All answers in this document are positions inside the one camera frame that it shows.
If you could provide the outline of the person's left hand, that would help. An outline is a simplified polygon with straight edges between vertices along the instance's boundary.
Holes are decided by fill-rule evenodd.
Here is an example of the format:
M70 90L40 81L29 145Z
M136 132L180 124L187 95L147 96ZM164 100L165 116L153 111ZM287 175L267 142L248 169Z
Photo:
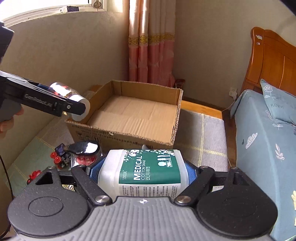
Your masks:
M0 139L3 139L6 136L7 131L13 128L14 126L14 117L23 115L24 109L21 107L20 111L16 113L10 120L5 120L0 123Z

